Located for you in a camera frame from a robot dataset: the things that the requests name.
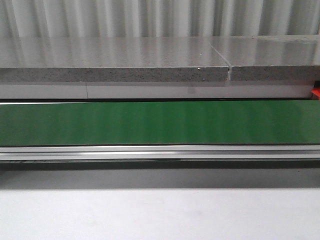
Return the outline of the grey stone counter slab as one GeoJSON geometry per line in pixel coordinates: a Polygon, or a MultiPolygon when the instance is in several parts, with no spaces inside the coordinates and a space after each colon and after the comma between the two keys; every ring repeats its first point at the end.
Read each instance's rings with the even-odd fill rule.
{"type": "Polygon", "coordinates": [[[2,82],[223,82],[229,67],[199,37],[5,37],[2,82]]]}

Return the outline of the white pleated curtain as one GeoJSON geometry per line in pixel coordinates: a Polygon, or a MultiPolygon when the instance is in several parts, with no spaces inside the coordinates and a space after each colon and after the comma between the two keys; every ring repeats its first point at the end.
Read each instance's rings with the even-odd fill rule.
{"type": "Polygon", "coordinates": [[[317,0],[3,0],[6,37],[317,35],[317,0]]]}

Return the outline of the aluminium conveyor side rail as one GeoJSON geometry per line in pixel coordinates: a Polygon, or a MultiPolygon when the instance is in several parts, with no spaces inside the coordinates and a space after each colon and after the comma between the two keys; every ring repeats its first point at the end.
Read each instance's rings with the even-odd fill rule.
{"type": "Polygon", "coordinates": [[[308,161],[318,144],[90,145],[1,147],[1,163],[308,161]]]}

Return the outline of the red plastic tray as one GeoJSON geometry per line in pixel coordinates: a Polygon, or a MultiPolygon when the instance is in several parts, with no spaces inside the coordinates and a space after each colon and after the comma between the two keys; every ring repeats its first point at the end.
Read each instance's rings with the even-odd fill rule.
{"type": "Polygon", "coordinates": [[[312,100],[320,100],[320,88],[315,87],[311,90],[311,99],[312,100]]]}

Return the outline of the green conveyor belt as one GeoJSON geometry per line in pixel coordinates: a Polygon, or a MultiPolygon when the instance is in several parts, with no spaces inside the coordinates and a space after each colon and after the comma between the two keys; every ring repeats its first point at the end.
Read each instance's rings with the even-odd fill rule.
{"type": "Polygon", "coordinates": [[[317,100],[3,104],[11,146],[317,144],[317,100]]]}

